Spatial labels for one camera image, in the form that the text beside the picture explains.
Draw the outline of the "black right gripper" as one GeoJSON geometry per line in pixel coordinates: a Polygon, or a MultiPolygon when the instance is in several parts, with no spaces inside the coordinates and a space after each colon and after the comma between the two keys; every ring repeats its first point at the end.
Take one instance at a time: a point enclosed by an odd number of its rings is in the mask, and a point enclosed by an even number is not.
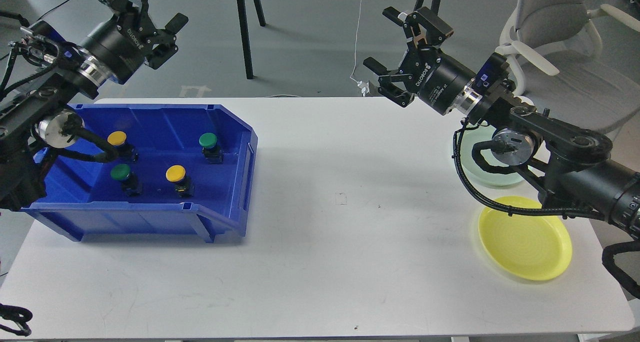
{"type": "Polygon", "coordinates": [[[447,114],[475,77],[472,70],[441,52],[453,28],[427,7],[408,14],[387,7],[382,15],[402,27],[407,50],[397,70],[388,70],[373,57],[363,60],[378,76],[379,93],[403,108],[418,97],[441,115],[447,114]]]}

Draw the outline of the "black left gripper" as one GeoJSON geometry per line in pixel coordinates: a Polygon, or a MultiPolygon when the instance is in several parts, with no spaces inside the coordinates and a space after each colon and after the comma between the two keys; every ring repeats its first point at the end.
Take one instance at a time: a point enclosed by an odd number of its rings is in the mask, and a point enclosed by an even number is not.
{"type": "Polygon", "coordinates": [[[142,64],[157,70],[178,52],[176,34],[189,22],[186,15],[176,13],[163,29],[157,29],[148,14],[148,0],[98,1],[113,16],[79,45],[102,62],[119,84],[128,81],[142,64]]]}

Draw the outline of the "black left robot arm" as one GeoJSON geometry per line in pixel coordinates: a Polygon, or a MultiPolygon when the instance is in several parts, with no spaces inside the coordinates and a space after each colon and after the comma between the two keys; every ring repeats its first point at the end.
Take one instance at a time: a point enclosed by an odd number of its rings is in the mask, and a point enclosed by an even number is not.
{"type": "Polygon", "coordinates": [[[164,28],[151,20],[148,0],[99,0],[113,16],[76,45],[45,21],[22,28],[11,43],[1,82],[1,207],[19,211],[46,196],[57,157],[109,163],[117,149],[89,131],[69,107],[76,94],[98,96],[107,80],[123,84],[141,66],[160,68],[178,52],[178,13],[164,28]]]}

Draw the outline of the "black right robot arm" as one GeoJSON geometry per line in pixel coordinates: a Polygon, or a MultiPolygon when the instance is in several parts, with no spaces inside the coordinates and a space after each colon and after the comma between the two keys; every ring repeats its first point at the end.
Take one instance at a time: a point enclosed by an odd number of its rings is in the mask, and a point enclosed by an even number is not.
{"type": "Polygon", "coordinates": [[[382,14],[402,27],[407,51],[396,70],[369,57],[363,65],[378,76],[378,91],[399,106],[415,97],[441,115],[457,109],[465,115],[454,133],[452,158],[466,190],[477,201],[510,216],[587,217],[625,231],[632,242],[603,249],[602,264],[635,297],[639,284],[615,264],[615,255],[639,250],[639,173],[611,160],[612,141],[603,134],[538,113],[512,92],[506,58],[493,53],[473,72],[441,50],[453,29],[427,7],[409,14],[392,7],[382,14]],[[462,140],[469,125],[496,129],[488,141],[475,143],[471,156],[482,170],[517,173],[538,191],[539,209],[490,200],[462,169],[462,140]]]}

